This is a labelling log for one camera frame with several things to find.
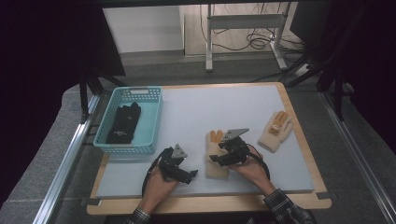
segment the black glove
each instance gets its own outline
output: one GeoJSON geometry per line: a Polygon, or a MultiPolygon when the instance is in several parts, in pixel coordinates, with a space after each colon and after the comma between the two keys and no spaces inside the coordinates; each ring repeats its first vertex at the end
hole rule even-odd
{"type": "Polygon", "coordinates": [[[113,126],[107,135],[107,144],[131,144],[142,109],[137,103],[118,107],[113,126]]]}

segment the white panel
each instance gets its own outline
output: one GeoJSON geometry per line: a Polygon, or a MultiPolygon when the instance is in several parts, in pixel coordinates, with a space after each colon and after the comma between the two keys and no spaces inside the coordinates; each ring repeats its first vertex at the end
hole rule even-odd
{"type": "Polygon", "coordinates": [[[205,177],[205,135],[210,130],[249,128],[242,139],[264,156],[271,180],[286,192],[314,189],[304,157],[292,132],[276,153],[257,141],[274,112],[284,110],[276,86],[191,88],[163,90],[157,151],[138,158],[111,156],[97,197],[139,197],[144,177],[154,159],[164,148],[179,143],[189,155],[180,168],[198,169],[189,185],[179,184],[175,195],[221,195],[258,192],[238,173],[231,171],[227,179],[205,177]]]}
{"type": "Polygon", "coordinates": [[[104,8],[119,53],[183,49],[178,6],[104,8]]]}

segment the person's left hand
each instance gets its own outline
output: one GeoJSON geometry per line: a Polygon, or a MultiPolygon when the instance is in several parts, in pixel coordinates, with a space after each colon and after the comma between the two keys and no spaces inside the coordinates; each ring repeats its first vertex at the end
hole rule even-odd
{"type": "Polygon", "coordinates": [[[145,213],[151,214],[154,209],[165,200],[175,189],[178,181],[166,182],[158,166],[154,167],[146,185],[145,194],[138,205],[145,213]]]}

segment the person's hand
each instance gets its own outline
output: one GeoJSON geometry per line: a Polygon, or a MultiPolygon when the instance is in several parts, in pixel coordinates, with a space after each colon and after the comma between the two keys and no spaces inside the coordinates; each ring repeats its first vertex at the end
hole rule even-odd
{"type": "MultiPolygon", "coordinates": [[[[251,153],[262,158],[262,154],[258,153],[254,148],[249,146],[249,149],[251,153]]],[[[264,196],[268,196],[276,190],[262,166],[251,157],[248,157],[242,164],[233,164],[228,167],[253,183],[264,196]]]]}
{"type": "Polygon", "coordinates": [[[145,213],[151,214],[155,207],[165,200],[175,189],[178,181],[166,182],[158,166],[154,167],[146,185],[145,194],[138,205],[145,213]]]}

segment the gray carpet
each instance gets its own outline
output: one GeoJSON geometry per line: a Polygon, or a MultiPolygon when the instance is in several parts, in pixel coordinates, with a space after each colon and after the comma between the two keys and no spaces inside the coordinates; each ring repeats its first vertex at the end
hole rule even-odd
{"type": "MultiPolygon", "coordinates": [[[[138,86],[250,82],[261,77],[266,78],[260,81],[277,81],[280,78],[280,75],[271,76],[279,72],[271,54],[253,57],[219,56],[215,58],[212,73],[205,72],[203,58],[154,58],[151,57],[149,62],[130,64],[129,62],[134,61],[133,57],[124,57],[127,77],[120,77],[120,80],[138,86]]],[[[305,137],[332,196],[332,207],[314,210],[314,215],[318,223],[324,224],[387,223],[315,91],[316,80],[316,77],[312,77],[297,87],[288,89],[305,137]]],[[[102,83],[110,91],[115,87],[105,80],[102,83]]],[[[32,223],[34,220],[79,123],[78,104],[79,93],[75,87],[64,94],[63,107],[52,129],[20,183],[3,204],[0,223],[32,223]]],[[[343,106],[348,128],[375,174],[395,201],[396,179],[392,174],[396,167],[395,155],[347,98],[344,99],[343,106]]],[[[105,108],[106,101],[103,101],[101,113],[105,108]]],[[[93,124],[99,122],[100,116],[93,124]]],[[[90,134],[86,136],[86,143],[92,142],[94,133],[93,126],[90,134]]],[[[103,152],[98,148],[89,144],[83,146],[50,223],[122,223],[125,217],[93,217],[86,213],[86,207],[80,205],[80,200],[91,194],[102,155],[103,152]]],[[[255,214],[155,216],[153,223],[241,223],[251,215],[255,214]]]]}

